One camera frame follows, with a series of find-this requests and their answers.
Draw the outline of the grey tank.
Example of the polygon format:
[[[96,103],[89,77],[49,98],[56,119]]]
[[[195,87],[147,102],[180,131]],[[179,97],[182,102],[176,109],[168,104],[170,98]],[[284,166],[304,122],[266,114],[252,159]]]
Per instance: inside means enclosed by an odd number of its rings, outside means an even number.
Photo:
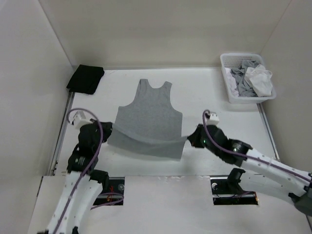
[[[180,160],[187,138],[182,135],[183,114],[171,104],[171,87],[166,81],[153,88],[141,79],[132,103],[118,108],[107,143],[136,154]]]
[[[255,68],[259,64],[260,63],[258,61],[245,59],[242,61],[239,67],[231,69],[231,74],[236,81],[236,89],[240,97],[252,98],[257,96],[255,91],[253,90],[253,87],[249,85],[245,80],[245,74],[249,67]]]

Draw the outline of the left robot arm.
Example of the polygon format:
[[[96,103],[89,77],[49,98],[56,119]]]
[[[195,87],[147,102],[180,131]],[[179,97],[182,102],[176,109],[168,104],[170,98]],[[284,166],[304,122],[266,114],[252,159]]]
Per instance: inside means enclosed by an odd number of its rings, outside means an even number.
[[[44,234],[80,234],[97,197],[109,190],[109,175],[95,169],[99,149],[112,133],[111,122],[88,121],[68,159],[65,184]]]

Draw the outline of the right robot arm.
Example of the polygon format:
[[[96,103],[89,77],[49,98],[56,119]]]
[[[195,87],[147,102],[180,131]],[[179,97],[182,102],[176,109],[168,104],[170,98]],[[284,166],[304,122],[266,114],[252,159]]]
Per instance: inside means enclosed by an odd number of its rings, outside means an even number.
[[[235,166],[226,180],[230,192],[263,193],[290,203],[306,216],[312,215],[310,172],[285,165],[241,140],[227,138],[215,125],[199,124],[187,139],[193,147],[206,148]]]

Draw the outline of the folded black tank top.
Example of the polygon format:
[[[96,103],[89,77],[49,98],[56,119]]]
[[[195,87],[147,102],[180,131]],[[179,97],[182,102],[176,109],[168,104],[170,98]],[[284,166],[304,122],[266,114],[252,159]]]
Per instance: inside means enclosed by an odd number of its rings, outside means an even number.
[[[102,67],[80,64],[70,78],[66,88],[69,92],[93,95],[104,73]]]

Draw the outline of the white tank top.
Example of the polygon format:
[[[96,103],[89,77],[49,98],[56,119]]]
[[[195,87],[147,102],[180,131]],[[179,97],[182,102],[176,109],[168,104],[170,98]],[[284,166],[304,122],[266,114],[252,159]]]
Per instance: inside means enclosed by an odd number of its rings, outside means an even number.
[[[230,68],[225,68],[225,71],[226,71],[226,77],[228,79],[232,95],[234,97],[239,97],[239,92],[237,91],[237,86],[236,86],[236,80],[235,80],[235,78],[233,77],[233,75],[231,73],[231,69]]]

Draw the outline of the white plastic basket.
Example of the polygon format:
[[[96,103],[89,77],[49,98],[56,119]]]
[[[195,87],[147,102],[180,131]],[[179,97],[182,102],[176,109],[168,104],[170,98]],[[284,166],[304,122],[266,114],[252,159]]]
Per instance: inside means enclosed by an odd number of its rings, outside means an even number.
[[[221,71],[223,74],[223,79],[226,86],[226,91],[228,94],[229,102],[232,104],[258,104],[263,103],[267,100],[272,100],[276,98],[276,91],[273,86],[272,94],[268,97],[234,97],[231,93],[228,79],[226,77],[225,68],[237,68],[241,65],[243,60],[255,60],[260,64],[265,66],[262,56],[253,53],[224,53],[220,56],[221,61]]]

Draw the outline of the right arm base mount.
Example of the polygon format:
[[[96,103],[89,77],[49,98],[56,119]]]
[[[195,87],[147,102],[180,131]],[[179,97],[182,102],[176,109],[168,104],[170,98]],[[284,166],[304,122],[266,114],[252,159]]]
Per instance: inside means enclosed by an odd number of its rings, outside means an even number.
[[[212,177],[211,190],[214,205],[258,205],[255,192],[231,188],[225,177]]]

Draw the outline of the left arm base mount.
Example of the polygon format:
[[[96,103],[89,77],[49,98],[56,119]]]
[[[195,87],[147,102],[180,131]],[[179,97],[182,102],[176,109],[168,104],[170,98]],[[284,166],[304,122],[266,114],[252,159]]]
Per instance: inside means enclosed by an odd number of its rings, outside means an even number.
[[[121,199],[124,196],[125,191],[125,178],[124,177],[111,177],[108,180],[108,184],[105,185],[99,196],[93,203],[94,206],[99,205],[123,205]]]

